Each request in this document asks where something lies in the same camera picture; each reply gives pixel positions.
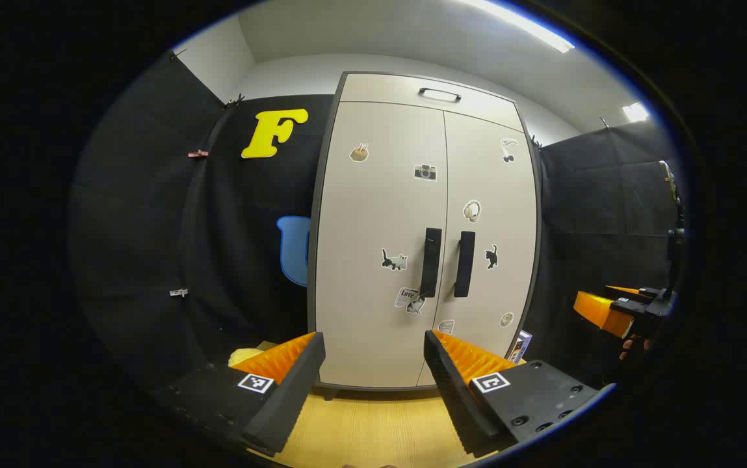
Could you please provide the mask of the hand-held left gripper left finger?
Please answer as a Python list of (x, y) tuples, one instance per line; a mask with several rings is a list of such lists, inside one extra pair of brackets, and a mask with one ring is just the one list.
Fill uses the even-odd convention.
[(282, 451), (326, 357), (311, 332), (235, 365), (207, 365), (168, 386), (168, 408), (213, 441)]

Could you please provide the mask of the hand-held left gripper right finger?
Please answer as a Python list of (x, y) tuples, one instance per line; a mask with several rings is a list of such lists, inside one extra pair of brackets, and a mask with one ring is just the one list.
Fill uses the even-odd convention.
[(465, 452), (477, 458), (542, 441), (608, 394), (542, 359), (515, 364), (436, 330), (424, 334), (424, 359)]

